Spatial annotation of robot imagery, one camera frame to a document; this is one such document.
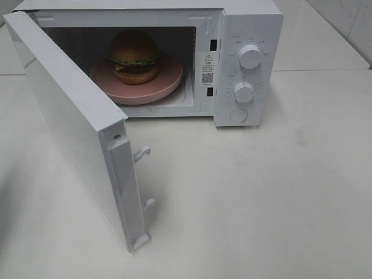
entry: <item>pink plate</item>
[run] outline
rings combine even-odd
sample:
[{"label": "pink plate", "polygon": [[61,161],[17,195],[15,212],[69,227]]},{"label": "pink plate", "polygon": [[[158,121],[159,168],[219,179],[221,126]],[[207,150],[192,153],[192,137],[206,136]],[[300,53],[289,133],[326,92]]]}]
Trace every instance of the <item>pink plate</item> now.
[{"label": "pink plate", "polygon": [[108,58],[94,65],[90,72],[90,78],[114,102],[122,105],[143,105],[168,96],[181,81],[182,65],[179,61],[162,55],[159,64],[160,73],[158,76],[143,84],[122,83],[112,73],[113,64]]}]

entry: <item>microwave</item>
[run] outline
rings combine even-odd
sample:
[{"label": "microwave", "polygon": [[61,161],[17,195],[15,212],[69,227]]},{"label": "microwave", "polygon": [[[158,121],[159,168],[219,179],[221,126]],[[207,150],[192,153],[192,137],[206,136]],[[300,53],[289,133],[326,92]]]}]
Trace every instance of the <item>microwave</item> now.
[{"label": "microwave", "polygon": [[[25,0],[4,18],[49,128],[129,252],[149,240],[143,214],[154,200],[141,202],[134,170],[151,149],[132,153],[125,120],[258,125],[283,21],[271,0]],[[125,30],[147,33],[181,65],[164,98],[114,103],[91,78]]]}]

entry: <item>qr code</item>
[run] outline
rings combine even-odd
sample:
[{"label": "qr code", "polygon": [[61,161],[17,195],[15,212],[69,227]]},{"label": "qr code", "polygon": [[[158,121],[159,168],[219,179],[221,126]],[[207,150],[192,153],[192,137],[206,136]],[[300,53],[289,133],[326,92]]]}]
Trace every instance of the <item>qr code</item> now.
[{"label": "qr code", "polygon": [[213,83],[213,73],[202,74],[202,83]]}]

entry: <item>power knob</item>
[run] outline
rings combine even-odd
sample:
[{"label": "power knob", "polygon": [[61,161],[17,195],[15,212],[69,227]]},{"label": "power knob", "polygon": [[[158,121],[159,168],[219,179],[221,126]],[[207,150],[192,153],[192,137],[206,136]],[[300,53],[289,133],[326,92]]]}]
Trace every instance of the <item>power knob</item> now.
[{"label": "power knob", "polygon": [[243,46],[239,51],[240,65],[245,69],[253,69],[261,63],[261,50],[257,45]]},{"label": "power knob", "polygon": [[238,83],[234,87],[234,96],[238,103],[248,103],[255,97],[255,90],[250,83]]}]

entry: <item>microwave door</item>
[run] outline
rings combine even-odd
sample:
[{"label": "microwave door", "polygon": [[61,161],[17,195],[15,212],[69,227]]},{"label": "microwave door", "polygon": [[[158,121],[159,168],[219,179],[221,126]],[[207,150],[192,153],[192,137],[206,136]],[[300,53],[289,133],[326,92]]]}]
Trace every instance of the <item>microwave door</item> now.
[{"label": "microwave door", "polygon": [[144,231],[126,115],[24,12],[4,16],[46,122],[131,252]]}]

